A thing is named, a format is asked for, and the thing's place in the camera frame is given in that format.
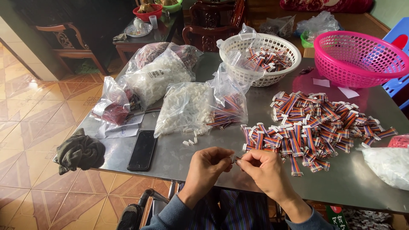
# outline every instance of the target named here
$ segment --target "blue plastic stool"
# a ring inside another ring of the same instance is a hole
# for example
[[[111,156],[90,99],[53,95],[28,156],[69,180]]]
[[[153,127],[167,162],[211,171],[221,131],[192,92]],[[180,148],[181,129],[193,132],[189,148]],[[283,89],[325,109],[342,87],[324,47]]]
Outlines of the blue plastic stool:
[[[392,43],[393,41],[395,41],[396,38],[398,38],[401,35],[406,35],[407,37],[409,37],[409,17],[402,18],[395,25],[395,27],[392,28],[392,30],[383,38],[383,40]],[[409,42],[407,42],[406,45],[404,45],[402,50],[407,55],[409,55]],[[407,84],[409,84],[409,75],[406,75],[401,78],[392,79],[386,82],[383,85],[383,88],[386,90],[386,92],[388,92],[389,96],[393,97],[399,90],[401,90]],[[409,98],[405,103],[400,105],[399,108],[402,110],[408,105]]]

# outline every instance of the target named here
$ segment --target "tiled floor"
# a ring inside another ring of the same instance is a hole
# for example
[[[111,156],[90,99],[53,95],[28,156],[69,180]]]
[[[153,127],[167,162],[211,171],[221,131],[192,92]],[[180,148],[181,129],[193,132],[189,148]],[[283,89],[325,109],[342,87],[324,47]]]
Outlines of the tiled floor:
[[[108,70],[116,77],[120,60]],[[114,230],[123,209],[170,183],[100,171],[58,175],[51,161],[101,96],[103,75],[34,78],[0,44],[0,229]]]

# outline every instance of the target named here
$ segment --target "white plastic basket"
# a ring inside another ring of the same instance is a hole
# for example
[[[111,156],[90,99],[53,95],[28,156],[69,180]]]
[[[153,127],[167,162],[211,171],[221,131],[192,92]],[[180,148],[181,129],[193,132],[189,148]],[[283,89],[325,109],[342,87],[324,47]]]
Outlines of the white plastic basket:
[[[272,84],[277,83],[280,81],[287,73],[292,72],[295,70],[299,64],[301,63],[301,53],[298,50],[297,47],[295,47],[292,43],[289,41],[279,38],[277,36],[269,35],[269,34],[259,34],[262,38],[260,40],[259,38],[258,41],[254,41],[253,46],[265,46],[268,49],[274,49],[274,50],[287,50],[287,55],[291,59],[292,65],[291,67],[278,71],[278,72],[267,72],[264,74],[264,76],[253,82],[252,86],[270,86]],[[252,41],[250,40],[242,40],[240,39],[239,35],[232,36],[221,44],[219,54],[221,59],[226,62],[226,53],[228,53],[230,50],[238,49],[242,51],[242,53],[245,52],[247,47],[250,45]],[[240,67],[233,67],[229,71],[230,76],[236,76],[239,80],[239,82],[247,82],[246,79],[252,79],[254,72],[250,70],[245,70]]]

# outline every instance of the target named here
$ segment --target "black smartphone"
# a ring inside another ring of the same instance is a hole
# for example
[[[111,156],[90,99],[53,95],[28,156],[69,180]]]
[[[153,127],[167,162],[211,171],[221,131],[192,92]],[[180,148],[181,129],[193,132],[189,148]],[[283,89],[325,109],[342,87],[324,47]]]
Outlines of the black smartphone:
[[[129,158],[127,170],[148,171],[151,167],[153,153],[155,152],[156,138],[154,130],[141,130],[136,137],[135,146]]]

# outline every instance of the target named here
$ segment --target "green bowl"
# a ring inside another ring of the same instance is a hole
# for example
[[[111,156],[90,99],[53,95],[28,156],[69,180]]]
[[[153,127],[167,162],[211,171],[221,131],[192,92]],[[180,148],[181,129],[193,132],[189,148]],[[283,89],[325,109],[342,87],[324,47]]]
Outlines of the green bowl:
[[[307,41],[307,33],[308,33],[309,31],[304,31],[302,34],[301,34],[301,45],[304,47],[304,48],[313,48],[314,47],[314,44],[313,43],[311,43],[311,42],[309,42],[309,41]]]
[[[170,14],[177,12],[182,7],[181,6],[182,1],[183,0],[178,0],[177,4],[174,4],[174,5],[171,5],[171,6],[163,6],[162,12],[165,12],[165,10],[168,10]]]

